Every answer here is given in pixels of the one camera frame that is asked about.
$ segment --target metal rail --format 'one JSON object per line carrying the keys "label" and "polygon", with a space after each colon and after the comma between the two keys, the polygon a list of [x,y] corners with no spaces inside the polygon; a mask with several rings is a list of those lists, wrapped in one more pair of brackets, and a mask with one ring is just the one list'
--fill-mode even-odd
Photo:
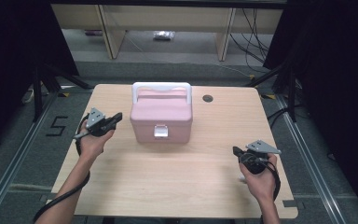
{"label": "metal rail", "polygon": [[25,138],[23,139],[19,149],[17,150],[16,154],[14,155],[13,159],[11,160],[9,166],[5,170],[5,173],[0,179],[0,204],[4,200],[7,190],[10,187],[10,184],[12,183],[14,177],[16,176],[17,172],[21,168],[21,164],[24,161],[31,144],[33,143],[36,134],[40,128],[40,126],[43,124],[43,121],[45,120],[46,114],[48,113],[48,110],[55,99],[57,99],[58,93],[57,92],[51,92],[47,98],[47,101],[45,102],[45,109],[42,112],[42,114],[39,116],[39,119],[35,121],[32,125],[28,133],[25,135]]}
{"label": "metal rail", "polygon": [[[286,108],[287,104],[284,101],[283,97],[277,95],[277,102],[280,109]],[[318,165],[315,162],[315,159],[312,157],[310,153],[310,149],[308,148],[300,130],[297,127],[295,122],[292,122],[292,119],[288,115],[287,112],[283,114],[284,120],[292,134],[293,138],[295,139],[298,151],[303,158],[305,165],[310,173],[310,177],[315,185],[315,188],[318,190],[319,195],[324,203],[324,207],[330,216],[332,223],[347,223],[345,221],[344,216],[342,216],[342,212],[337,204],[336,199],[333,196],[330,188],[327,186],[324,177],[321,171],[318,168]]]}

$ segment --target finger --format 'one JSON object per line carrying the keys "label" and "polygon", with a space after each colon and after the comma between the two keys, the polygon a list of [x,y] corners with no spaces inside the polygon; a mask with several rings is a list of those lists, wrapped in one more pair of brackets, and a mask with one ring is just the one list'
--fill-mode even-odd
{"label": "finger", "polygon": [[87,120],[85,119],[85,120],[83,121],[83,123],[81,123],[80,131],[81,131],[82,133],[87,130],[87,129],[86,129],[86,124],[87,124]]}
{"label": "finger", "polygon": [[115,130],[110,130],[109,132],[107,132],[106,134],[104,134],[103,136],[101,136],[101,138],[104,141],[109,140],[109,138],[111,138],[113,136],[113,134],[115,133]]}
{"label": "finger", "polygon": [[246,168],[246,166],[242,163],[240,163],[240,170],[245,177],[249,176],[251,174],[251,172],[248,170],[248,168]]}
{"label": "finger", "polygon": [[274,154],[272,153],[268,154],[268,161],[271,162],[274,166],[277,165],[277,160],[278,158]]}

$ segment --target gray carpet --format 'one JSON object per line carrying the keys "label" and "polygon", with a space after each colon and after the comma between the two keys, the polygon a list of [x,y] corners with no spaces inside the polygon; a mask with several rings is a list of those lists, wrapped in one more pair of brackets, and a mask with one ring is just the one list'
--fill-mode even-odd
{"label": "gray carpet", "polygon": [[[171,63],[76,63],[76,66],[81,75],[79,79],[92,85],[131,84],[134,81],[187,81],[191,85],[200,86],[242,86],[250,81],[248,76],[261,76],[261,73],[246,66],[224,68],[216,65]],[[270,87],[273,79],[257,87],[261,94],[272,93]],[[73,85],[63,78],[58,80],[62,85]],[[69,96],[55,99],[9,193],[0,206],[0,223],[30,223],[34,213],[43,206],[44,201],[40,198],[42,195],[48,195],[54,184],[90,95],[88,91],[74,88],[70,90]],[[279,110],[276,100],[261,99],[261,101],[267,116]],[[20,107],[1,134],[0,177],[20,147],[23,137],[31,126],[33,115],[32,103]],[[312,119],[304,108],[296,110],[296,117],[297,125],[312,151],[312,156],[323,171],[325,181],[337,198],[343,216],[348,223],[358,223],[358,200],[337,164],[327,159],[328,147]],[[54,120],[56,125],[65,127],[61,135],[59,135],[60,129],[51,128]],[[277,148],[282,151],[284,169],[299,208],[297,218],[283,220],[282,223],[331,223],[283,117],[277,119],[272,132]],[[237,222],[258,223],[258,220],[247,219]],[[102,223],[102,219],[76,217],[74,223]]]}

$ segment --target desk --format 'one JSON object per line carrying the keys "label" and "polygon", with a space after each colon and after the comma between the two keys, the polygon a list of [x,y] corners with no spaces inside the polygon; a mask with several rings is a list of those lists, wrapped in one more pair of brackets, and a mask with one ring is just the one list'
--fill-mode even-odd
{"label": "desk", "polygon": [[[205,94],[213,101],[202,100]],[[139,144],[130,122],[131,85],[98,85],[85,110],[123,120],[91,169],[76,215],[124,217],[260,217],[232,147],[257,139],[275,145],[258,93],[253,88],[193,87],[193,125],[187,144]],[[77,161],[73,143],[52,192],[58,192]],[[276,205],[281,218],[295,218],[295,207],[281,160]]]}

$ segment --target hand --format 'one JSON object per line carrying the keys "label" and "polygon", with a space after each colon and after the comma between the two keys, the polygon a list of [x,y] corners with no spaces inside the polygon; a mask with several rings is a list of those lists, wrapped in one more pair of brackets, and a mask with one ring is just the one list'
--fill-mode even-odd
{"label": "hand", "polygon": [[[269,153],[268,161],[276,166],[277,157]],[[262,173],[254,175],[242,163],[240,163],[240,169],[245,176],[250,192],[260,203],[274,201],[275,179],[270,170],[265,169]]]}
{"label": "hand", "polygon": [[[82,123],[81,126],[81,133],[86,131],[86,123],[87,120],[85,120]],[[96,137],[91,134],[86,135],[80,139],[80,148],[81,148],[81,155],[83,157],[89,158],[89,159],[96,159],[101,153],[103,153],[103,147],[107,140],[109,140],[112,136],[115,130],[110,130],[105,135]]]}

